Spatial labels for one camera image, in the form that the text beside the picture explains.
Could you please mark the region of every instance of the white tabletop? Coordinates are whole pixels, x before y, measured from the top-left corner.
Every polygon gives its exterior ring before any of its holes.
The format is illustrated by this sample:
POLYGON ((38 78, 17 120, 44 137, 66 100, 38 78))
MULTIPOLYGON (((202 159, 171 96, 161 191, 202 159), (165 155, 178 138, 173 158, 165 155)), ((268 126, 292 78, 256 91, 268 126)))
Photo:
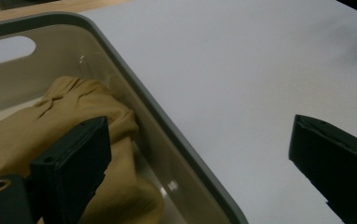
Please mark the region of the white tabletop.
POLYGON ((357 11, 138 0, 86 11, 250 223, 342 223, 288 160, 295 114, 357 136, 357 11))

